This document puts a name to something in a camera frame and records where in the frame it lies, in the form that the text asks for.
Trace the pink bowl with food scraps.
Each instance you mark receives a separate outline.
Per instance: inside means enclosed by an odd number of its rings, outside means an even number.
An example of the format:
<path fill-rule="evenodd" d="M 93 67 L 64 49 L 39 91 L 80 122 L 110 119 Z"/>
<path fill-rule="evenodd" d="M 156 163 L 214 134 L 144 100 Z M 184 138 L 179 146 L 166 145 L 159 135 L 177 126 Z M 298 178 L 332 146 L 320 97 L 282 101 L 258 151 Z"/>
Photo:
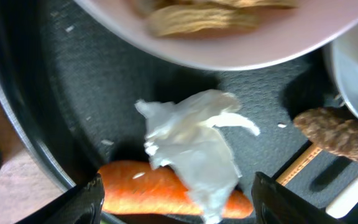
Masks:
<path fill-rule="evenodd" d="M 76 0 L 83 10 L 134 47 L 166 61 L 204 70 L 252 70 L 307 54 L 358 23 L 358 0 L 299 1 L 295 9 L 263 9 L 252 31 L 206 31 L 153 37 L 128 1 Z"/>

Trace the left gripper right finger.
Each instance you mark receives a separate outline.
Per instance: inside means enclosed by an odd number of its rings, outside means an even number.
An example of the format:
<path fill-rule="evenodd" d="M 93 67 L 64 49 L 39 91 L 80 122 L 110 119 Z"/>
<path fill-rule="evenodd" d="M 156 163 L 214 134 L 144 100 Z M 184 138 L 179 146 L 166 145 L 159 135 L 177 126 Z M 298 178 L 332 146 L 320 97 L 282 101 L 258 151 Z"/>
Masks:
<path fill-rule="evenodd" d="M 258 224 L 341 224 L 262 172 L 256 172 L 252 201 Z"/>

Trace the white tissue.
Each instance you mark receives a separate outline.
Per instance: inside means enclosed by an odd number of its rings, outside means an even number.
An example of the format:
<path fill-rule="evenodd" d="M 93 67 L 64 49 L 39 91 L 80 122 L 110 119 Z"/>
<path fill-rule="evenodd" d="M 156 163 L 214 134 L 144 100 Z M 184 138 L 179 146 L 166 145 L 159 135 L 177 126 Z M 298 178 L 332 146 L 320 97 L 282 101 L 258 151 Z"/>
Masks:
<path fill-rule="evenodd" d="M 239 126 L 260 134 L 255 123 L 237 113 L 239 100 L 232 93 L 206 90 L 177 104 L 138 100 L 135 108 L 146 119 L 144 147 L 151 167 L 170 166 L 203 221 L 219 223 L 241 173 L 218 129 Z"/>

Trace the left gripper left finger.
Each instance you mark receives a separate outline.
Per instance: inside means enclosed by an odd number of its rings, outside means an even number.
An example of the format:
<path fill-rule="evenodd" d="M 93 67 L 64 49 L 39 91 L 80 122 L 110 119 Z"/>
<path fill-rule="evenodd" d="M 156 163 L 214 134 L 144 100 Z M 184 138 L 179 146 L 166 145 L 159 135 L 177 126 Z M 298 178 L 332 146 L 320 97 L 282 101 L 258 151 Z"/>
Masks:
<path fill-rule="evenodd" d="M 96 174 L 17 224 L 99 224 L 103 203 L 103 182 Z"/>

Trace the wooden chopstick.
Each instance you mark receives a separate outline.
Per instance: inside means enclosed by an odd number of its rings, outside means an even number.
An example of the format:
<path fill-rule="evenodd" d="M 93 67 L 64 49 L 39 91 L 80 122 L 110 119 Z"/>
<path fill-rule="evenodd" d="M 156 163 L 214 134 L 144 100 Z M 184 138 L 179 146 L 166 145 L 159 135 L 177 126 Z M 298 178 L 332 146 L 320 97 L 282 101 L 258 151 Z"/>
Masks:
<path fill-rule="evenodd" d="M 302 169 L 304 169 L 322 149 L 312 144 L 303 152 L 277 179 L 276 181 L 282 186 L 287 185 Z"/>

